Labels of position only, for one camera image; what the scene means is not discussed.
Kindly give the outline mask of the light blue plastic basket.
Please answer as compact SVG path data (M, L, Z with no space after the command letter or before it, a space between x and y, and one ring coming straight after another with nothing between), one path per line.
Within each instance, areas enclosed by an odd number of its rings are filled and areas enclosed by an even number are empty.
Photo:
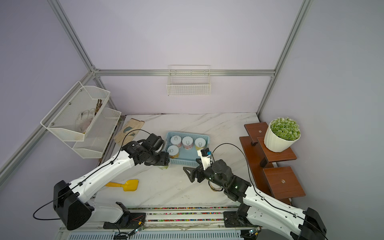
M165 150L170 146L180 146L179 152L170 153L170 163L172 165L182 165L186 167L197 167L198 150L208 148L210 137L208 135L168 132L165 141Z

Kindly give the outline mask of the orange label can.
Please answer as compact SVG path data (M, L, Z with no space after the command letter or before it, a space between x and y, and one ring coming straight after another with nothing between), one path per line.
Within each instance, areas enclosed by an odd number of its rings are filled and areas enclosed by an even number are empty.
M177 159L180 155L180 149L178 146L171 145L167 148L167 152L171 159Z

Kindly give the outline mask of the upside-down orange can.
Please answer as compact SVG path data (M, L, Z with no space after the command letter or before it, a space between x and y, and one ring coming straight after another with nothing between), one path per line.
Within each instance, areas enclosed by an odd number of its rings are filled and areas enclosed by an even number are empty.
M211 188L211 190L214 191L214 192L222 192L222 191L224 190L223 187L215 188L215 187L213 186L213 184L212 184L210 181L208 181L208 185L209 185L209 187Z

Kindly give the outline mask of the pink label can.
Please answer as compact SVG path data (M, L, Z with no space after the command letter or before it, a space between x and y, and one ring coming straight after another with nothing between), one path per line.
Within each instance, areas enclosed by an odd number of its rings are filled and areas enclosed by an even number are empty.
M178 135L171 137L170 142L173 146L177 146L178 148L181 148L182 146L182 138Z
M186 136L182 139L182 144L185 150L189 151L194 146L194 140L192 137Z

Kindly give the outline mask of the yellow label can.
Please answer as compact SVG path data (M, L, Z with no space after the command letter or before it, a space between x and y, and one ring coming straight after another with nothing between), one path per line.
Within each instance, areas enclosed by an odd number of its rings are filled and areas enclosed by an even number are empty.
M202 150L206 147L207 142L204 138L197 138L195 139L194 144L195 144L196 150Z

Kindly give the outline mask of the green label can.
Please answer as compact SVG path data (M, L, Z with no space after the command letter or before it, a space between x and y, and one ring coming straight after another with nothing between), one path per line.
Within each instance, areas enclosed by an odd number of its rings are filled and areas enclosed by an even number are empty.
M166 166L158 166L159 169L161 170L166 170L169 168L170 165L166 165Z

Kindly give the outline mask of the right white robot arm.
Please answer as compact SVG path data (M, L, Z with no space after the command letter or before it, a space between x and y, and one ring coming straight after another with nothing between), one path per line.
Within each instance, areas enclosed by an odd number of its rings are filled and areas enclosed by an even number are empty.
M325 240L327 229L317 211L302 210L287 205L233 174L223 160L204 167L200 160L196 168L184 167L191 182L207 180L224 189L232 201L239 202L236 212L225 213L229 227L267 228L288 240Z

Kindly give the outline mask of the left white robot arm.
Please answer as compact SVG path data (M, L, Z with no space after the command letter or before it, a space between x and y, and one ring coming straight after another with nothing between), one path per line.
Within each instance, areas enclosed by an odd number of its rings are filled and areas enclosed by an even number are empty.
M165 167L169 153L163 151L165 141L155 134L145 140L131 141L122 146L111 159L69 183L54 186L53 208L69 231L86 223L103 222L104 229L136 228L145 215L131 213L123 203L96 204L92 197L115 177L137 165Z

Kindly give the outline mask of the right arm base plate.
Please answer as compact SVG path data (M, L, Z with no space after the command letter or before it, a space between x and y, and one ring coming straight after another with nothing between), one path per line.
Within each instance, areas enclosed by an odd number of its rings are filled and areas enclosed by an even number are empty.
M226 211L223 212L224 216L224 225L226 228L237 228L237 227L251 227L252 224L248 221L248 219L238 214L234 211Z

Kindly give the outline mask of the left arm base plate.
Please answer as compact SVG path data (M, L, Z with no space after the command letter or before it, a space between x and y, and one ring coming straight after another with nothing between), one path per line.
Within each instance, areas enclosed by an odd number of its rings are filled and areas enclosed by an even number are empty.
M105 222L103 229L138 229L144 225L146 213L124 213L116 223Z

